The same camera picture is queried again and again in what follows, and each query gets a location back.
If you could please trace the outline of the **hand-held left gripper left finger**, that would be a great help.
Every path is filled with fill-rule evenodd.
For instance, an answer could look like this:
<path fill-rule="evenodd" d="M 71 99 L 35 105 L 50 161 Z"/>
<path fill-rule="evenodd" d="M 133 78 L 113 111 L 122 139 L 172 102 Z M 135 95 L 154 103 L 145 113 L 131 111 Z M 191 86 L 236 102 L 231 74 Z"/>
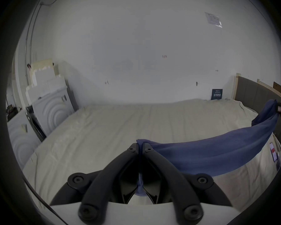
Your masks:
<path fill-rule="evenodd" d="M 105 222 L 110 201 L 127 204 L 138 187 L 139 144 L 132 144 L 103 170 L 71 174 L 50 205 L 81 202 L 78 216 L 85 224 Z"/>

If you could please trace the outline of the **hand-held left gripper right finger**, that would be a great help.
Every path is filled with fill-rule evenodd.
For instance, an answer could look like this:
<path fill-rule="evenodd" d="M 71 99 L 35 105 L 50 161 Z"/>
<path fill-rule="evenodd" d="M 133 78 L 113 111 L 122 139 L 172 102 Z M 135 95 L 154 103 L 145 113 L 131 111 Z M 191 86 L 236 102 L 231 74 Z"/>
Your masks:
<path fill-rule="evenodd" d="M 153 204 L 172 202 L 180 225 L 195 225 L 206 215 L 220 215 L 232 210 L 225 193 L 205 173 L 180 172 L 149 143 L 142 145 L 143 188 Z"/>

